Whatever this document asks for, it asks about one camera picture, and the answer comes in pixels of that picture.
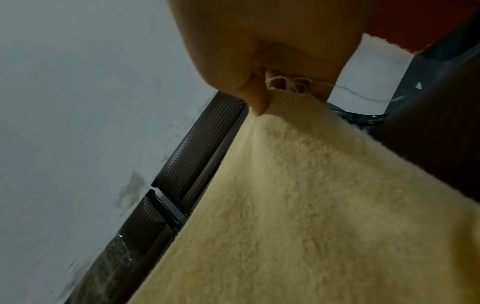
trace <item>red surface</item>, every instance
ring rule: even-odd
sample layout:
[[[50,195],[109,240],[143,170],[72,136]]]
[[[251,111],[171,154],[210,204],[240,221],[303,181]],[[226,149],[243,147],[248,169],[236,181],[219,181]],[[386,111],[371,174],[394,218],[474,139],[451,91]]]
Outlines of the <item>red surface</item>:
[[[376,0],[367,33],[419,52],[467,22],[479,8],[474,0]]]

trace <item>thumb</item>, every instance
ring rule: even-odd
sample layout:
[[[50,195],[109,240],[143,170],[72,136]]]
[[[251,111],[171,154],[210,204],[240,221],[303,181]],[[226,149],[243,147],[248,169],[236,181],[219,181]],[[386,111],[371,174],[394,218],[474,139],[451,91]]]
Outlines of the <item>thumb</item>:
[[[250,78],[234,92],[227,92],[238,96],[251,106],[253,112],[261,115],[269,106],[269,93],[265,79],[257,73],[252,73]]]

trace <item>towel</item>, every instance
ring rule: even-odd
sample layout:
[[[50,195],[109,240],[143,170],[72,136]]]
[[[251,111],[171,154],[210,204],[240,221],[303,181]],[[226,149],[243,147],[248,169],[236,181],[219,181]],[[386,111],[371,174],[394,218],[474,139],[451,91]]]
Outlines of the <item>towel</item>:
[[[474,201],[313,96],[270,100],[132,304],[480,303]]]

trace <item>yellow towel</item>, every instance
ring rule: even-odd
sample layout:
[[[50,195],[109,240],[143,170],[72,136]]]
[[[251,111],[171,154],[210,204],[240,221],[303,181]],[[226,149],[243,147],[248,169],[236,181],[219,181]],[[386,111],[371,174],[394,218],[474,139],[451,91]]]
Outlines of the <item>yellow towel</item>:
[[[480,303],[475,202],[314,97],[270,94],[131,303]]]

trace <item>fuzzy cloth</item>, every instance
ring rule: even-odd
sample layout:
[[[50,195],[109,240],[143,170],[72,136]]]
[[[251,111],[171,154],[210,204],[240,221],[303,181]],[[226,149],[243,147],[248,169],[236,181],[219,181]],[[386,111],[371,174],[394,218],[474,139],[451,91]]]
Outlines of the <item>fuzzy cloth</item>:
[[[132,304],[480,303],[475,202],[314,97],[270,94]]]

